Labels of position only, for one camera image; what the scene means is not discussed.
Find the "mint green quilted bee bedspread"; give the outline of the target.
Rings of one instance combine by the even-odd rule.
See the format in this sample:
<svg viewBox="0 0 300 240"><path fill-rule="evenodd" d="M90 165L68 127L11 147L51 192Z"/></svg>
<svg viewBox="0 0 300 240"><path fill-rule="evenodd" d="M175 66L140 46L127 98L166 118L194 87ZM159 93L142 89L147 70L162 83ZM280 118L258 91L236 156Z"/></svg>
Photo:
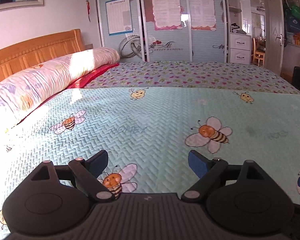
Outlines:
<svg viewBox="0 0 300 240"><path fill-rule="evenodd" d="M138 167L138 193L183 193L197 180L197 150L231 164L256 161L300 204L300 95L150 87L141 99L122 88L67 89L12 129L0 115L0 210L42 161L64 165L108 152L105 172ZM9 233L0 224L0 239Z"/></svg>

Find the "rolled pastel floral duvet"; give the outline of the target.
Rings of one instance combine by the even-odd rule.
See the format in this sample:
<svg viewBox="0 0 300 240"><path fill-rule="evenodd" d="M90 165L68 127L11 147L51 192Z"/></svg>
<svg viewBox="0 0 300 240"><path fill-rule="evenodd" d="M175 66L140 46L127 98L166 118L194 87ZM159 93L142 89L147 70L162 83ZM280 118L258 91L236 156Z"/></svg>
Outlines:
<svg viewBox="0 0 300 240"><path fill-rule="evenodd" d="M0 82L0 128L10 129L51 96L120 56L113 48L68 54L19 71Z"/></svg>

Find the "floral heart-pattern bed sheet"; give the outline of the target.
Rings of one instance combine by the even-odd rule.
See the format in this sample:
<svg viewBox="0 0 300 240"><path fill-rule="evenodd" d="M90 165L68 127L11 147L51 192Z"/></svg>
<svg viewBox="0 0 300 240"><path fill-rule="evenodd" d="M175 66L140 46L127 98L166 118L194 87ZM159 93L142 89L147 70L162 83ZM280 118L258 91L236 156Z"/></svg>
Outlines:
<svg viewBox="0 0 300 240"><path fill-rule="evenodd" d="M185 61L121 63L92 79L86 87L189 87L299 93L282 77L255 65Z"/></svg>

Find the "white room door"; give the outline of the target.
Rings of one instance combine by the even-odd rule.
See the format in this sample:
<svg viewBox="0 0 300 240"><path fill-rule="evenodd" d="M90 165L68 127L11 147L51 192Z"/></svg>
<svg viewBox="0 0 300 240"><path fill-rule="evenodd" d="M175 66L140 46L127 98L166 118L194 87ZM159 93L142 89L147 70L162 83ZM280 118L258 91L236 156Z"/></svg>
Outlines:
<svg viewBox="0 0 300 240"><path fill-rule="evenodd" d="M266 54L264 67L280 76L284 50L282 0L264 0L266 6Z"/></svg>

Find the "wooden chair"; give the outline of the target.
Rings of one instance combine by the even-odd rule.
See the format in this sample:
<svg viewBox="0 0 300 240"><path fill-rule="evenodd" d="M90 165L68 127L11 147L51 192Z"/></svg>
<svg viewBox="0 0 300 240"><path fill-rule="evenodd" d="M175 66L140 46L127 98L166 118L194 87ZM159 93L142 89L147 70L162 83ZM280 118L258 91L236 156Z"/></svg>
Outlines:
<svg viewBox="0 0 300 240"><path fill-rule="evenodd" d="M265 58L265 53L262 51L257 50L256 46L256 39L253 37L252 39L252 54L251 54L251 63L263 68L264 67L264 58Z"/></svg>

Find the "white drawer cabinet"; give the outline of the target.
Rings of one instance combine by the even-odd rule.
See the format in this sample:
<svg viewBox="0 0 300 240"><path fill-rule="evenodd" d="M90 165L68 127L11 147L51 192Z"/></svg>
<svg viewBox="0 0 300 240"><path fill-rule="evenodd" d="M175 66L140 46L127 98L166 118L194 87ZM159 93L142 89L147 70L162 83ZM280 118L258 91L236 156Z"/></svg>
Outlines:
<svg viewBox="0 0 300 240"><path fill-rule="evenodd" d="M230 33L230 63L250 64L251 41L250 35Z"/></svg>

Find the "wooden bed headboard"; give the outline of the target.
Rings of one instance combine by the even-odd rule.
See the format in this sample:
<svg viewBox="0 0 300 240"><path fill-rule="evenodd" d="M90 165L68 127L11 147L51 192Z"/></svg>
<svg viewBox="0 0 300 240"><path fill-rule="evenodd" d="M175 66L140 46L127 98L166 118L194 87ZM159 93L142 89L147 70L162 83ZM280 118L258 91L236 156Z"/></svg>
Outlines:
<svg viewBox="0 0 300 240"><path fill-rule="evenodd" d="M0 50L0 82L21 70L84 50L79 29L49 34L8 46Z"/></svg>

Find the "sliding-door wardrobe with posters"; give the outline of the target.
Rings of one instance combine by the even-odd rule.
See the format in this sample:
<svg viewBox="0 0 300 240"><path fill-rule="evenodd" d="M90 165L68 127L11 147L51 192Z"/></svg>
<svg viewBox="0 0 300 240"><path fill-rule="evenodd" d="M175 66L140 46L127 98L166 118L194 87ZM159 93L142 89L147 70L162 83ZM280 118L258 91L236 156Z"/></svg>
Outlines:
<svg viewBox="0 0 300 240"><path fill-rule="evenodd" d="M97 0L101 43L121 62L227 61L226 0Z"/></svg>

